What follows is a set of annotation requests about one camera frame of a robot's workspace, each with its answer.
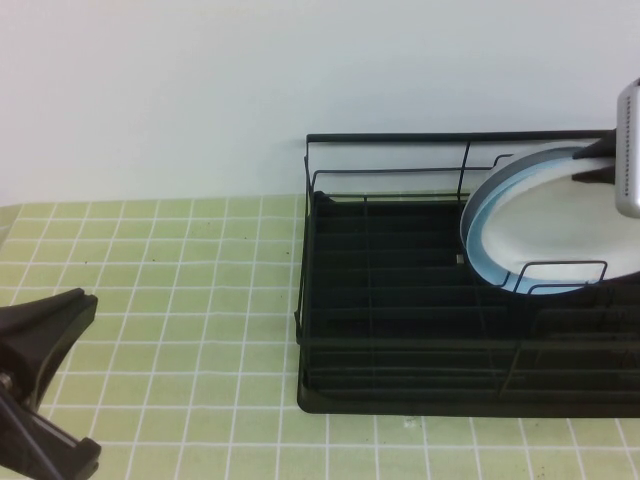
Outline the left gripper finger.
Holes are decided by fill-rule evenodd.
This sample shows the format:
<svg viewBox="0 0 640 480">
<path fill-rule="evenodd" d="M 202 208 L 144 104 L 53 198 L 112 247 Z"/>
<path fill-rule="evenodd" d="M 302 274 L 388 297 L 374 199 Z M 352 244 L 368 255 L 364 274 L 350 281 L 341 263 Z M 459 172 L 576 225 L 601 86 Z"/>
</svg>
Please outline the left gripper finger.
<svg viewBox="0 0 640 480">
<path fill-rule="evenodd" d="M 101 446 L 77 440 L 1 388 L 1 466 L 31 479 L 90 479 Z"/>
<path fill-rule="evenodd" d="M 71 347 L 95 319 L 98 298 L 81 288 L 1 308 L 1 371 L 16 401 L 37 409 Z"/>
</svg>

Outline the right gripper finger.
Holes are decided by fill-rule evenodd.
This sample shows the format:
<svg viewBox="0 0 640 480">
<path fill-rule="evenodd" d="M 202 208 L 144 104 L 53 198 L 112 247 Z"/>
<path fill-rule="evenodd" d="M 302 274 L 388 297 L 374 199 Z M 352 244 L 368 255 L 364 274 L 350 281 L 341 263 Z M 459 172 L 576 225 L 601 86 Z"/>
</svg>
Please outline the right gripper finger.
<svg viewBox="0 0 640 480">
<path fill-rule="evenodd" d="M 599 140 L 575 152 L 573 160 L 593 159 L 593 158 L 616 158 L 617 131 L 607 132 Z"/>
<path fill-rule="evenodd" d="M 585 184 L 609 184 L 614 185 L 616 170 L 614 166 L 608 166 L 596 170 L 589 170 L 574 174 L 572 180 Z"/>
</svg>

